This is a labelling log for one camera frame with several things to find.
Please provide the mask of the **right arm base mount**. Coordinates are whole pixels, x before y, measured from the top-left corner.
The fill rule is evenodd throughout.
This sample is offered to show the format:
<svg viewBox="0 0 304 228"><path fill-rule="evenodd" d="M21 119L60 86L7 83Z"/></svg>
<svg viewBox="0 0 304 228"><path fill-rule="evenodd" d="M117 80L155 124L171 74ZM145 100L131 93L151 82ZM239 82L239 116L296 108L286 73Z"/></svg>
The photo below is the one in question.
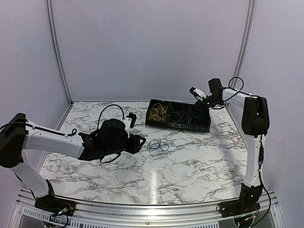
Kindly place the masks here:
<svg viewBox="0 0 304 228"><path fill-rule="evenodd" d="M216 210L223 218L238 216L241 214L250 213L260 209L260 204L257 201L242 202L240 199L224 201L217 205Z"/></svg>

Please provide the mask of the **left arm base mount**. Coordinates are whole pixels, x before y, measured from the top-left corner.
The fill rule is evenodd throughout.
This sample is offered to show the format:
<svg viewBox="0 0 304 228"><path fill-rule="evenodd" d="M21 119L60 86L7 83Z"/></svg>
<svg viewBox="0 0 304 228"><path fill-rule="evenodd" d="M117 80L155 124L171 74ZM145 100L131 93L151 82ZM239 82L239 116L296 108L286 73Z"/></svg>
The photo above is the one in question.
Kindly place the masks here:
<svg viewBox="0 0 304 228"><path fill-rule="evenodd" d="M52 196L44 196L35 200L35 207L55 215L73 216L76 202Z"/></svg>

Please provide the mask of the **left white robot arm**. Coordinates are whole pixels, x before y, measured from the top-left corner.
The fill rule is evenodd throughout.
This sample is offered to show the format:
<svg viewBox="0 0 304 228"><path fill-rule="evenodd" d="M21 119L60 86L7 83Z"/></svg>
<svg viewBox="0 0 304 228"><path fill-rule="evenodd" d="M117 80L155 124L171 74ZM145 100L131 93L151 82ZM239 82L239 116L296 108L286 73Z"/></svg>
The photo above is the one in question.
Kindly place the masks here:
<svg viewBox="0 0 304 228"><path fill-rule="evenodd" d="M102 160L122 152L136 154L146 139L131 134L136 115L129 114L122 120L105 120L101 127L90 134L73 129L70 134L44 128L18 113L0 128L0 165L14 172L19 180L32 190L37 203L49 211L56 211L60 201L55 197L51 183L42 178L24 155L24 150L59 153L81 161Z"/></svg>

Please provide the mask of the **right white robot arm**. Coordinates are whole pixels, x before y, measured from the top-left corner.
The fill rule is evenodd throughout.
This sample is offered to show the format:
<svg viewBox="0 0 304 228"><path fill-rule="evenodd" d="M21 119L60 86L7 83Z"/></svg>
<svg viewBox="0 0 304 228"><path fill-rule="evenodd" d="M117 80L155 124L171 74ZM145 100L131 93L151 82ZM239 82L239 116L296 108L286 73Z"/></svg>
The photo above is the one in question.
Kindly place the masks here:
<svg viewBox="0 0 304 228"><path fill-rule="evenodd" d="M262 167L264 163L264 146L270 126L267 99L258 95L224 87L219 78L208 82L210 95L206 95L198 88L192 87L190 93L196 98L195 105L201 112L205 112L217 105L234 105L242 109L241 128L245 136L247 149L247 169L241 185L239 198L220 203L220 209L227 212L228 208L237 209L245 213L258 202L264 187L262 182Z"/></svg>

